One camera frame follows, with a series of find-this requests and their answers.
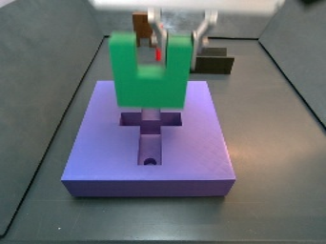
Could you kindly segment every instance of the cross-shaped slot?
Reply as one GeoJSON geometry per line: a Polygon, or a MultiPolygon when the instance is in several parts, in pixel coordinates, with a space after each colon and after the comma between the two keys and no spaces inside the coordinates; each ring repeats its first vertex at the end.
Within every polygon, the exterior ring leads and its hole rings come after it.
{"type": "Polygon", "coordinates": [[[180,112],[122,112],[120,126],[140,126],[139,165],[162,165],[162,126],[182,126],[180,112]]]}

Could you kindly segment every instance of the purple base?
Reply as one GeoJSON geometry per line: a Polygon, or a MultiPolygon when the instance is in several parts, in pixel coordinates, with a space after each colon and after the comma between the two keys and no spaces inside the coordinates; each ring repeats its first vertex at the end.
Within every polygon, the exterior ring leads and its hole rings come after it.
{"type": "Polygon", "coordinates": [[[226,195],[235,181],[206,82],[188,82],[180,127],[162,127],[162,165],[138,165],[139,127],[120,126],[115,84],[98,81],[61,181],[73,196],[226,195]]]}

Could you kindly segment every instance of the wall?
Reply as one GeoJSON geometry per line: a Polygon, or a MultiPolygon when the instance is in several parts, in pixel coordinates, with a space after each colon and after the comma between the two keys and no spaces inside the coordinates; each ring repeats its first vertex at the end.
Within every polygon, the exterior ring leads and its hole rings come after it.
{"type": "Polygon", "coordinates": [[[326,1],[286,0],[259,42],[326,126],[326,1]]]}
{"type": "Polygon", "coordinates": [[[103,36],[80,0],[13,1],[0,23],[3,235],[103,36]]]}

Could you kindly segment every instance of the front face of purple block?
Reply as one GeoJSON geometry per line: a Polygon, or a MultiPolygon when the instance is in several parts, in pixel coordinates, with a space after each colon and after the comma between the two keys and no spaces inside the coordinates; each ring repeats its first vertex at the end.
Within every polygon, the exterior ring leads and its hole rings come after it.
{"type": "Polygon", "coordinates": [[[139,127],[120,126],[115,84],[99,81],[63,182],[75,196],[226,195],[235,180],[206,82],[188,82],[182,126],[162,127],[162,165],[139,165],[139,127]]]}

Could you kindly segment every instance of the green block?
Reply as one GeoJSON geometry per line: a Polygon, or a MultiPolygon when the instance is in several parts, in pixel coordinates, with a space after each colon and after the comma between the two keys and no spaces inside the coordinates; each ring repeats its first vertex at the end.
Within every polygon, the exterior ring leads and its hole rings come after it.
{"type": "Polygon", "coordinates": [[[114,32],[108,46],[119,106],[183,108],[192,54],[191,37],[168,36],[166,67],[138,65],[136,35],[132,32],[114,32]]]}

